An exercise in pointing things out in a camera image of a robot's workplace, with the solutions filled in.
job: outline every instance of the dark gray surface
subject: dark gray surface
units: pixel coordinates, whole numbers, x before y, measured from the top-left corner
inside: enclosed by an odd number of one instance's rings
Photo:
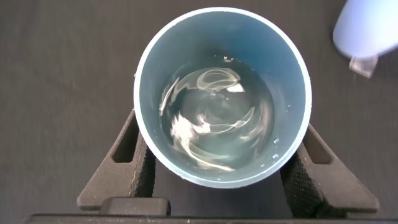
[[[207,6],[250,10],[292,39],[312,79],[312,124],[379,198],[378,216],[398,217],[398,51],[379,59],[370,80],[349,71],[330,40],[343,3],[0,1],[0,223],[37,212],[78,212],[78,194],[132,108],[132,75],[145,46],[172,19]],[[214,206],[226,215],[288,215],[273,210],[285,204],[266,197],[273,192],[198,193],[158,167],[167,184],[155,192],[172,197],[173,213],[212,213]],[[278,181],[275,175],[252,187],[279,190]],[[263,207],[245,210],[248,194]],[[208,203],[212,198],[227,206]]]

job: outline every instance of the clear water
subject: clear water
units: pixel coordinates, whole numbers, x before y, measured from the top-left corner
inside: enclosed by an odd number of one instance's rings
[[[273,141],[271,93],[255,70],[233,58],[180,67],[164,88],[159,114],[172,149],[200,169],[234,171]]]

